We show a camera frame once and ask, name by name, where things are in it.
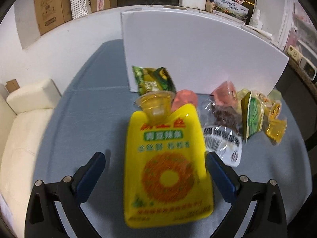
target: white sofa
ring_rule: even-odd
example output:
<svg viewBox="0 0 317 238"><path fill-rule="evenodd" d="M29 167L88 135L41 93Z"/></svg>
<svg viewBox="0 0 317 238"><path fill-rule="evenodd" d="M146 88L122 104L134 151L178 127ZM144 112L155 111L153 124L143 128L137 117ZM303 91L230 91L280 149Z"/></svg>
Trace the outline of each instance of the white sofa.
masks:
<svg viewBox="0 0 317 238"><path fill-rule="evenodd" d="M0 96L0 192L18 238L24 237L39 146L60 97L51 79L24 86L6 101Z"/></svg>

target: white bottle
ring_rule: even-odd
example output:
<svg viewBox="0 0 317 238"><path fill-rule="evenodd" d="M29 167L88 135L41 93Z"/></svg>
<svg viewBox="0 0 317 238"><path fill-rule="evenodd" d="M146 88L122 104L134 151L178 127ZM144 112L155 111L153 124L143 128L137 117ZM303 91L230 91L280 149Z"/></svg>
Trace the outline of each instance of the white bottle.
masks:
<svg viewBox="0 0 317 238"><path fill-rule="evenodd" d="M251 27L255 27L257 29L262 29L263 23L260 21L260 14L261 14L260 10L256 10L254 12L253 16L250 19L250 23L249 23L249 25Z"/></svg>

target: green label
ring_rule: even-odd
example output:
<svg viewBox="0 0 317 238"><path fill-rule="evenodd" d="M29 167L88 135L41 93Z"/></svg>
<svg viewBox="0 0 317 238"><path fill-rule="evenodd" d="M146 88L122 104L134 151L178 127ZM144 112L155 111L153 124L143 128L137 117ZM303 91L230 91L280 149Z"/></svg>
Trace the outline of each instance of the green label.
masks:
<svg viewBox="0 0 317 238"><path fill-rule="evenodd" d="M151 132L145 132L143 136L143 139L145 141L177 140L182 138L183 138L183 132L181 130L151 131Z"/></svg>

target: blue gripper pad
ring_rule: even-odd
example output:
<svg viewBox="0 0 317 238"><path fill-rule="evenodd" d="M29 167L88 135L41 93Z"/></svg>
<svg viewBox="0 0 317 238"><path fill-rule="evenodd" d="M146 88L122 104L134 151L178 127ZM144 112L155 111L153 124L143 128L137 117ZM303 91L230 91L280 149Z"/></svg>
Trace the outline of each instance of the blue gripper pad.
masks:
<svg viewBox="0 0 317 238"><path fill-rule="evenodd" d="M233 204L240 187L238 175L231 167L226 166L215 152L206 156L206 167L216 183L224 201Z"/></svg>
<svg viewBox="0 0 317 238"><path fill-rule="evenodd" d="M89 162L85 166L80 167L74 174L72 190L75 192L79 204L88 200L105 166L105 155L101 152L96 152Z"/></svg>

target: orange printed circle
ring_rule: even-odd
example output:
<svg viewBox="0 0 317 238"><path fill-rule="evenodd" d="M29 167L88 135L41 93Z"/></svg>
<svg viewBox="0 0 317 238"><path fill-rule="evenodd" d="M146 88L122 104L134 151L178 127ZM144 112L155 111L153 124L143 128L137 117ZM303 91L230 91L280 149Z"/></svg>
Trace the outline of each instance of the orange printed circle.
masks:
<svg viewBox="0 0 317 238"><path fill-rule="evenodd" d="M176 172L179 177L171 187L160 182L161 175L167 170ZM192 164L180 153L164 152L153 157L146 163L142 174L142 183L148 197L164 203L185 198L194 182Z"/></svg>

